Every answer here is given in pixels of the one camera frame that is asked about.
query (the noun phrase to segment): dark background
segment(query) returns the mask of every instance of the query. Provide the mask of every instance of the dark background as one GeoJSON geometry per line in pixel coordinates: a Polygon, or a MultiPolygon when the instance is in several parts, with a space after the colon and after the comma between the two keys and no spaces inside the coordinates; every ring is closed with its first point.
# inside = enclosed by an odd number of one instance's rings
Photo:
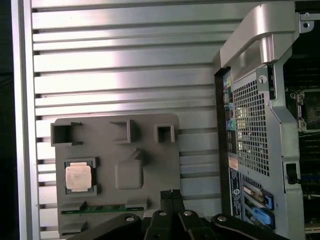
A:
{"type": "Polygon", "coordinates": [[[0,239],[19,236],[11,1],[0,0],[0,239]]]}

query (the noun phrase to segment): computer tower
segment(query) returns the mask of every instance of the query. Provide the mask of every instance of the computer tower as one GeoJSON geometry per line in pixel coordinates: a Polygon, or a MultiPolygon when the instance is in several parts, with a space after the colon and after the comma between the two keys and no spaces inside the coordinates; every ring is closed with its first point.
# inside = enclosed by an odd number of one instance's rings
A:
{"type": "Polygon", "coordinates": [[[254,8],[213,59],[222,212],[320,236],[320,5],[254,8]]]}

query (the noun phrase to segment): blue latch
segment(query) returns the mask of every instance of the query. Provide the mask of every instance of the blue latch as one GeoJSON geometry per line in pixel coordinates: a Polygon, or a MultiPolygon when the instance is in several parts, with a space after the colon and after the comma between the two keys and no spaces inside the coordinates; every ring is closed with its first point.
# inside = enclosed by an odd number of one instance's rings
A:
{"type": "Polygon", "coordinates": [[[274,197],[272,195],[264,195],[264,202],[265,202],[265,206],[269,210],[274,210],[274,208],[275,208],[275,206],[274,206],[274,197]]]}
{"type": "Polygon", "coordinates": [[[272,224],[271,216],[269,216],[263,208],[253,207],[252,212],[253,212],[253,217],[257,219],[260,223],[265,225],[272,224]]]}

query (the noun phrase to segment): cpu socket holder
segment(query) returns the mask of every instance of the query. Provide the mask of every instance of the cpu socket holder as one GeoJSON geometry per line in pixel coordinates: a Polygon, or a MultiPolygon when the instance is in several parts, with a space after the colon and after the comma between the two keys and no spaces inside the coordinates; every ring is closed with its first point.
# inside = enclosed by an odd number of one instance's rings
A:
{"type": "Polygon", "coordinates": [[[98,194],[96,183],[97,158],[66,159],[65,193],[70,197],[94,197],[98,194]]]}

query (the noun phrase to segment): mesh grille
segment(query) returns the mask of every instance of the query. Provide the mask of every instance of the mesh grille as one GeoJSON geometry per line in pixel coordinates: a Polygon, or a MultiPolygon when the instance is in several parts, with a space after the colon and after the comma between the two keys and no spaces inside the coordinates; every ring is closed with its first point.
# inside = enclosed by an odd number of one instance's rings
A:
{"type": "Polygon", "coordinates": [[[248,183],[252,184],[253,186],[262,189],[262,185],[257,183],[256,181],[252,180],[251,178],[243,175],[243,180],[247,181],[248,183]]]}
{"type": "Polygon", "coordinates": [[[239,164],[269,176],[265,99],[252,81],[233,91],[239,164]]]}

